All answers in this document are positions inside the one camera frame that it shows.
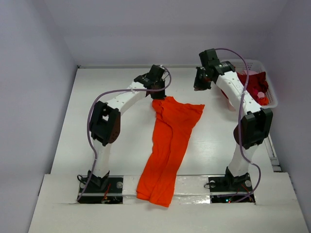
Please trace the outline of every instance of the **orange garment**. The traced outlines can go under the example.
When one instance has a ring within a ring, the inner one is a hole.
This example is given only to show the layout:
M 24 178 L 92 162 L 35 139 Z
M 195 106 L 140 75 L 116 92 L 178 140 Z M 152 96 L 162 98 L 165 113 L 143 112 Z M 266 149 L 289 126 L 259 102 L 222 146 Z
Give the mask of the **orange garment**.
M 156 111 L 154 145 L 137 186 L 137 198 L 169 207 L 177 171 L 204 105 L 182 104 L 166 97 L 153 100 L 152 107 Z
M 269 104 L 269 99 L 265 96 L 264 98 L 259 99 L 259 104 L 260 104 L 261 106 L 268 105 L 268 104 Z

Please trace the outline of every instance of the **red object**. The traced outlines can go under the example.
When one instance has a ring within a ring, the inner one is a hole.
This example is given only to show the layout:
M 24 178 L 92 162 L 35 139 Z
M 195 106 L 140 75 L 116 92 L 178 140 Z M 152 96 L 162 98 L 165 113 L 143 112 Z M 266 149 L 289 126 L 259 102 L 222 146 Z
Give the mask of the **red object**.
M 246 82 L 246 75 L 237 73 L 239 80 L 243 85 L 245 85 Z M 268 90 L 268 83 L 266 81 L 266 72 L 254 74 L 249 76 L 248 85 L 247 85 L 247 91 L 250 93 L 250 95 L 253 97 L 254 100 L 256 100 L 257 103 L 260 104 L 259 98 L 257 96 L 258 92 L 266 93 Z
M 264 97 L 262 99 L 259 99 L 259 104 L 261 106 L 265 106 L 265 105 L 268 105 L 269 104 L 269 99 L 267 97 Z
M 166 97 L 153 100 L 152 107 L 156 111 L 154 145 L 137 186 L 137 198 L 169 207 L 177 171 L 204 105 L 182 104 Z

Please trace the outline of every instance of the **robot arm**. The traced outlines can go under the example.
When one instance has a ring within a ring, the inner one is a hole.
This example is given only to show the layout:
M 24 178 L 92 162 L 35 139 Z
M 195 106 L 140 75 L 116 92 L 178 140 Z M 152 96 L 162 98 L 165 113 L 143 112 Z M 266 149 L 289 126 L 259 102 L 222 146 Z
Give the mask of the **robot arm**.
M 127 88 L 132 91 L 122 92 L 113 99 L 103 103 L 98 101 L 90 121 L 91 137 L 98 154 L 98 159 L 90 182 L 100 190 L 104 190 L 109 177 L 109 155 L 112 143 L 120 134 L 121 116 L 137 101 L 151 95 L 153 99 L 164 99 L 165 90 L 158 92 L 134 91 L 133 89 L 160 89 L 165 86 L 162 76 L 165 69 L 153 65 L 147 74 L 134 79 Z
M 215 50 L 206 50 L 199 54 L 202 67 L 197 67 L 194 82 L 195 90 L 210 89 L 214 82 L 227 95 L 236 110 L 239 110 L 243 85 L 240 82 L 235 68 L 230 62 L 220 62 Z M 273 113 L 270 109 L 263 109 L 246 91 L 242 106 L 242 149 L 248 160 L 251 161 L 258 145 L 269 134 Z M 231 163 L 226 168 L 224 179 L 214 179 L 222 186 L 223 191 L 235 191 L 236 187 L 248 179 L 249 163 L 241 155 L 238 137 L 238 127 L 234 130 L 236 148 Z

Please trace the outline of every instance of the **white platform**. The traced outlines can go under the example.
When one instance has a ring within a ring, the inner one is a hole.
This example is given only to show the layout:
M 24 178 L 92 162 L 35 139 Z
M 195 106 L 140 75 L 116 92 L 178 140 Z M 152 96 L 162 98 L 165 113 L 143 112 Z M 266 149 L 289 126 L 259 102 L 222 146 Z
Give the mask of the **white platform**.
M 253 161 L 262 169 L 262 182 L 255 192 L 257 204 L 181 204 L 174 200 L 166 209 L 145 201 L 122 205 L 77 204 L 77 174 L 85 175 L 93 160 L 86 140 L 86 117 L 93 100 L 102 92 L 127 87 L 146 69 L 79 69 L 72 90 L 51 175 L 40 191 L 30 232 L 211 232 L 211 233 L 307 233 L 307 227 L 287 173 L 274 173 L 265 144 Z M 223 174 L 235 148 L 233 129 L 237 113 L 227 110 L 220 90 L 194 92 L 194 68 L 170 68 L 172 85 L 168 96 L 183 103 L 205 104 L 202 118 L 194 128 L 179 175 Z M 102 101 L 114 95 L 103 97 Z M 121 134 L 112 146 L 112 175 L 128 176 L 135 197 L 135 183 L 152 150 L 155 113 L 147 97 L 121 118 Z M 253 182 L 258 172 L 250 167 Z M 176 194 L 204 196 L 204 190 L 176 185 Z

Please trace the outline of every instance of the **plastic basket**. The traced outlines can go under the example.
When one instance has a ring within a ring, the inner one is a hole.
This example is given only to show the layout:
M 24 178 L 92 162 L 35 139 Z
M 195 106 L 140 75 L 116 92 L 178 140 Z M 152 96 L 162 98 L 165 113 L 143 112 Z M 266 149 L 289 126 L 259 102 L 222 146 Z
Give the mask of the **plastic basket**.
M 238 73 L 242 73 L 242 71 L 246 69 L 244 62 L 241 59 L 223 59 L 222 61 L 231 62 Z M 263 108 L 275 108 L 277 106 L 276 93 L 274 92 L 269 75 L 266 69 L 264 68 L 263 64 L 257 60 L 246 59 L 245 61 L 250 70 L 256 71 L 258 73 L 266 72 L 266 81 L 269 85 L 269 88 L 268 91 L 265 93 L 265 96 L 268 98 L 269 104 L 263 106 Z

